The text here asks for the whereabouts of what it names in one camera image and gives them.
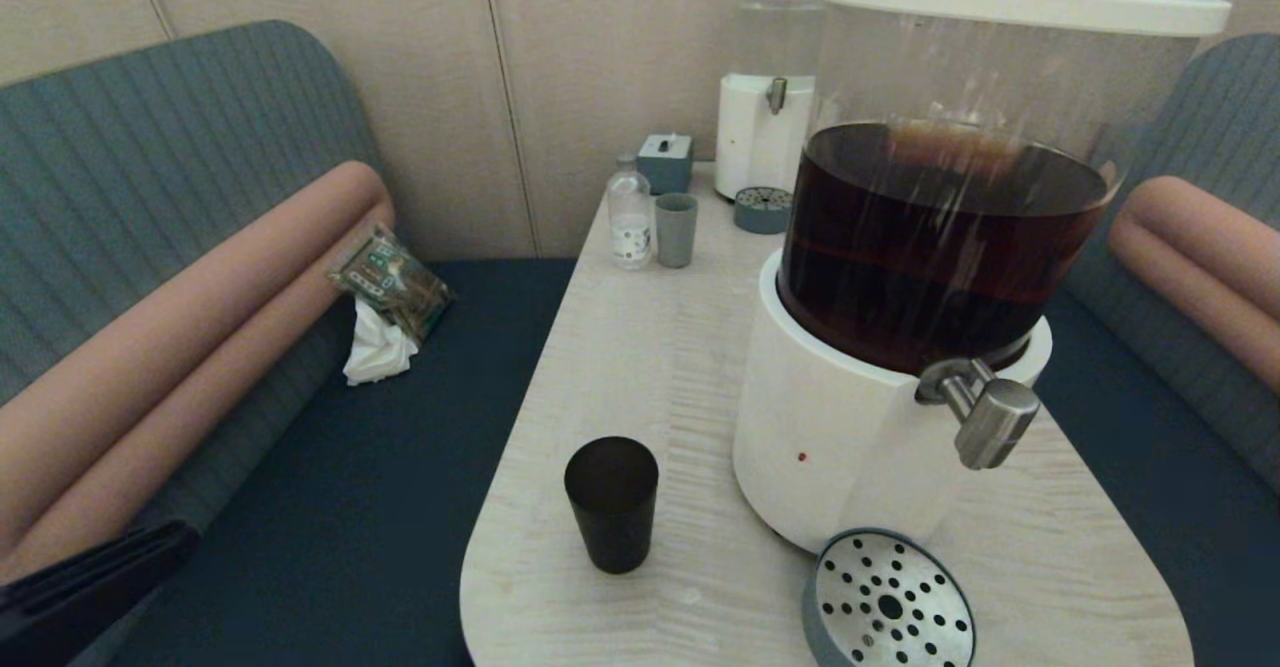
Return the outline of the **black plastic cup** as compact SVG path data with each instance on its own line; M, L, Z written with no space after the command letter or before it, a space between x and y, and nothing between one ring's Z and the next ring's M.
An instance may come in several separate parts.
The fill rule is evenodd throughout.
M648 558L660 467L643 443L602 437L576 449L564 492L591 563L604 574L637 570Z

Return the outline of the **large silver dispenser tap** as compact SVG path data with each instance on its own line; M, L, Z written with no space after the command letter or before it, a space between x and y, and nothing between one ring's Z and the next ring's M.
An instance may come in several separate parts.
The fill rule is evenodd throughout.
M959 421L957 457L973 471L1000 467L1041 411L1041 399L1029 387L997 376L978 358L925 367L915 401L950 408Z

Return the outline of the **grey-green cup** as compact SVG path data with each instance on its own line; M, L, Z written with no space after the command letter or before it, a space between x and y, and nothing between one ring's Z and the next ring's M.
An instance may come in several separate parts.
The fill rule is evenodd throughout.
M698 207L698 198L687 193L668 193L655 198L655 234L662 266L685 269L692 262Z

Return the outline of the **clear plastic bottle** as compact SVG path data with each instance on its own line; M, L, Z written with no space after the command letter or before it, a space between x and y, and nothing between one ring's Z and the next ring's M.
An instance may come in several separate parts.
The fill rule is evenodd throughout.
M605 202L614 262L625 270L645 268L654 252L652 187L639 172L635 155L617 157L616 172L605 184Z

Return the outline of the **blue-grey tissue box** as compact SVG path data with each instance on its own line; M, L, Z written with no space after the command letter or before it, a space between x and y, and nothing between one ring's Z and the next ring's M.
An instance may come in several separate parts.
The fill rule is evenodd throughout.
M692 179L690 134L652 133L637 152L637 169L653 196L687 193Z

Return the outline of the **small grey drip tray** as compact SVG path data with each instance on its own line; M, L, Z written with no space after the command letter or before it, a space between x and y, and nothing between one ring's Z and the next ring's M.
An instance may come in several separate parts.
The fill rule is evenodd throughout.
M794 195L788 189L749 187L733 198L733 224L758 236L783 234L788 229Z

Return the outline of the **small white clear dispenser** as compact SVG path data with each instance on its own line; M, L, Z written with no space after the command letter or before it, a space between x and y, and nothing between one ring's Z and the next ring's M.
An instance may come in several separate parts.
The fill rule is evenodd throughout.
M792 192L815 96L826 8L822 0L735 0L730 61L719 82L716 189ZM788 79L786 105L771 115L765 92Z

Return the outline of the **large dispenser with dark tea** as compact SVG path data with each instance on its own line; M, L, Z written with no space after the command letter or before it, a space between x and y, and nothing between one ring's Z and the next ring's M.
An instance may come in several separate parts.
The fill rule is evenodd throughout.
M929 538L986 470L922 373L978 358L1034 390L1046 306L1199 42L829 6L733 438L773 531Z

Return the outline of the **green snack packet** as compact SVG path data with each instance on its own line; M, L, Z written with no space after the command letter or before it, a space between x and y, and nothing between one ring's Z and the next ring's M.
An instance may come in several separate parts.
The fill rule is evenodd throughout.
M413 344L428 339L456 301L454 291L383 221L361 225L330 262L326 278L399 328Z

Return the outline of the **crumpled white tissue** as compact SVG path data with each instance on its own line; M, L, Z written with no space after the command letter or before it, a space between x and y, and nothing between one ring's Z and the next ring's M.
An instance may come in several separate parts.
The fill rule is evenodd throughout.
M343 366L348 387L379 383L410 370L419 343L388 321L370 303L356 300L355 328L349 356Z

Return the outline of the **large grey perforated drip tray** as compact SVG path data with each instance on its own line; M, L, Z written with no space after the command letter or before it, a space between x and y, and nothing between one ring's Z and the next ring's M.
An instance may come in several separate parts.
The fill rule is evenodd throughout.
M818 667L973 667L977 626L960 583L901 534L854 529L819 550L803 591Z

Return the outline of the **teal upholstered bench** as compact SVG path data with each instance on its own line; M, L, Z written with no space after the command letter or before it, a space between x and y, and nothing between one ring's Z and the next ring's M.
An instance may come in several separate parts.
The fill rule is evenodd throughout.
M1050 303L1041 388L1179 606L1196 667L1280 667L1280 396L1112 253L1174 175L1280 230L1280 35L1194 58Z
M339 164L356 90L260 20L0 88L0 405ZM187 565L67 667L475 667L468 539L575 260L438 262L460 293L407 374L347 387L339 294L134 520Z

